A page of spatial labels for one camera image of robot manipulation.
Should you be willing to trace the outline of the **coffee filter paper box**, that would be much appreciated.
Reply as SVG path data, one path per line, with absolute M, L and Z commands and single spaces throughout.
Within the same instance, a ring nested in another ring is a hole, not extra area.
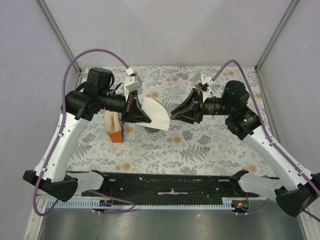
M 112 143 L 123 143 L 124 133 L 121 115 L 118 112 L 106 110 L 104 113 L 105 130 Z

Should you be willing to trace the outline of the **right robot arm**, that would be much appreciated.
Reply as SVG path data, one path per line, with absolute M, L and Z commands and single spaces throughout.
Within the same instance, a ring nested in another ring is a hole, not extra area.
M 252 147 L 272 168 L 276 178 L 267 178 L 241 170 L 235 173 L 229 191 L 235 197 L 252 193 L 275 201 L 289 216 L 297 217 L 318 197 L 320 175 L 312 173 L 296 160 L 264 129 L 259 116 L 248 106 L 250 94 L 237 80 L 228 81 L 221 97 L 205 98 L 193 88 L 186 100 L 171 111 L 171 120 L 200 123 L 204 116 L 226 116 L 227 129 Z

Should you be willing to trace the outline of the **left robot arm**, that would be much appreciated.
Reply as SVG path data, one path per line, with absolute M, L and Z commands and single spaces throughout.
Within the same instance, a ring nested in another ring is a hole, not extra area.
M 128 72 L 124 95 L 117 95 L 111 88 L 112 71 L 99 67 L 89 70 L 87 80 L 65 96 L 65 106 L 61 108 L 49 147 L 35 169 L 24 172 L 23 180 L 62 202 L 70 200 L 76 192 L 93 190 L 101 197 L 110 192 L 105 174 L 97 170 L 68 173 L 67 165 L 82 132 L 100 110 L 120 113 L 122 123 L 151 123 L 138 99 L 142 80 L 131 70 Z

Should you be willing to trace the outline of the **beige paper coffee filter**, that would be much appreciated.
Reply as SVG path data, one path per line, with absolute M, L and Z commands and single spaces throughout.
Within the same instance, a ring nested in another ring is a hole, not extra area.
M 136 125 L 168 131 L 170 128 L 170 117 L 166 109 L 150 97 L 145 97 L 142 103 L 142 110 L 151 118 L 151 123 L 137 123 Z

